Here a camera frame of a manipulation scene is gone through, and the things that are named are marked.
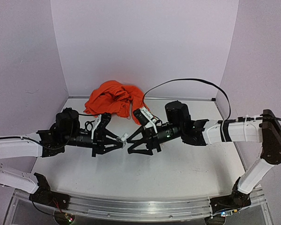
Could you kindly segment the white nail polish cap brush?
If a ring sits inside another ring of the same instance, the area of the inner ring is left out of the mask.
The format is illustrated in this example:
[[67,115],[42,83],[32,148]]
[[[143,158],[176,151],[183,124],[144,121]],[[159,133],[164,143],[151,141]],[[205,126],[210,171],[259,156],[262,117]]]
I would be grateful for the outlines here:
[[124,133],[122,136],[121,136],[121,141],[122,142],[126,142],[127,138],[129,137],[129,134],[128,133]]

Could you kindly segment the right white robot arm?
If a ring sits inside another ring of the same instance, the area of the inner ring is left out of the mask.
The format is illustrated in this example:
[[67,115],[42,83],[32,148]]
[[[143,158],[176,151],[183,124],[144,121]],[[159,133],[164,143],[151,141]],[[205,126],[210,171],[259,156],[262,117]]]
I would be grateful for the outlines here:
[[271,110],[255,117],[232,120],[192,120],[188,106],[180,101],[165,105],[167,122],[158,120],[143,107],[133,112],[141,127],[127,138],[128,153],[152,155],[161,151],[162,143],[181,138],[191,146],[207,146],[226,142],[256,142],[262,144],[259,158],[242,175],[236,192],[248,195],[275,165],[281,164],[281,119]]

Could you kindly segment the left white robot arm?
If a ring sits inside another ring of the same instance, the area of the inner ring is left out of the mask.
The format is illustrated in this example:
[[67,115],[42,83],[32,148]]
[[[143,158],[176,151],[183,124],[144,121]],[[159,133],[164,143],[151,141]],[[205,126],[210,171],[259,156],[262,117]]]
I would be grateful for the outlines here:
[[[124,133],[119,137],[107,129],[111,114],[97,115],[94,121],[85,122],[84,128],[80,126],[80,115],[72,108],[65,108],[56,115],[55,123],[48,130],[39,130],[29,135],[0,137],[0,160],[53,157],[65,152],[66,146],[89,148],[93,157],[124,147],[128,134]],[[33,194],[45,205],[54,200],[50,185],[45,176],[39,173],[24,173],[5,168],[0,163],[0,184]]]

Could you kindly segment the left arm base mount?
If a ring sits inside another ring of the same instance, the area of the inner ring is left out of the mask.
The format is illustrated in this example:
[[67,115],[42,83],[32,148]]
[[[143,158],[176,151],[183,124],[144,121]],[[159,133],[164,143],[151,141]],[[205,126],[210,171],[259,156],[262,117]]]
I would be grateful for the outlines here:
[[51,191],[51,187],[45,176],[36,172],[34,176],[36,176],[37,179],[38,189],[35,193],[30,194],[29,200],[33,203],[67,210],[70,196],[64,193]]

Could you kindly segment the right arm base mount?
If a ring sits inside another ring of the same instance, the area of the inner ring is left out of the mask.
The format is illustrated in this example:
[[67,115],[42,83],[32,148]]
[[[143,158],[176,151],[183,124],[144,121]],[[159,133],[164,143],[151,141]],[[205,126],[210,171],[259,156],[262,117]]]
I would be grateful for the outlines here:
[[223,211],[239,210],[251,205],[249,194],[244,194],[237,189],[240,177],[236,180],[230,195],[213,197],[210,199],[212,214],[218,214]]

